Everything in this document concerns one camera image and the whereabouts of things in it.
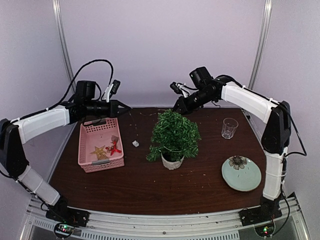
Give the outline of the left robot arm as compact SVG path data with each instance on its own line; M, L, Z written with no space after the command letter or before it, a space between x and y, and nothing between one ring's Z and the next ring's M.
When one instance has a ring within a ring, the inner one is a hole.
M71 88L68 87L62 98L52 106L22 117L3 118L0 121L1 175L23 186L48 207L53 207L53 215L61 222L69 221L72 211L61 203L61 194L33 169L27 159L25 145L86 117L117 118L131 110L130 106L113 99L121 81L113 78L114 66L109 60L91 60L82 65L76 75L94 63L106 63L110 66L110 77L105 90L96 81L77 80L77 76L74 76L69 84L75 86L73 94L69 94Z

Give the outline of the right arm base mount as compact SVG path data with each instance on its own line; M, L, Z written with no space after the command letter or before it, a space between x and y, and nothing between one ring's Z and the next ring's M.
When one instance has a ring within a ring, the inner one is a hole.
M243 227L253 226L255 233L262 238L269 238L276 232L275 219L283 214L280 209L273 213L262 212L262 207L243 208L238 212Z

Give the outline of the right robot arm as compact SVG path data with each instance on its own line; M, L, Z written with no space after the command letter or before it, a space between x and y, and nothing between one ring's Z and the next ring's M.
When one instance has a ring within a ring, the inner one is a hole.
M297 127L291 116L290 104L265 97L241 85L229 75L212 77L207 68L198 67L189 73L194 84L192 94L186 93L188 86L172 82L170 88L179 95L173 111L182 115L209 102L225 101L256 116L265 124L261 145L266 156L266 176L261 203L256 210L259 220L268 220L275 212L275 202L282 193L286 176L286 162L292 130Z

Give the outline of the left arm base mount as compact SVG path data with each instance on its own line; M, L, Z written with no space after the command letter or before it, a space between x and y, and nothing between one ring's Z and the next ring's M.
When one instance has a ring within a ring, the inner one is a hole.
M76 228L85 228L89 221L90 213L86 210L80 210L70 207L57 207L47 205L45 214L47 219L56 221L53 227L53 233L58 239L65 240L69 238Z

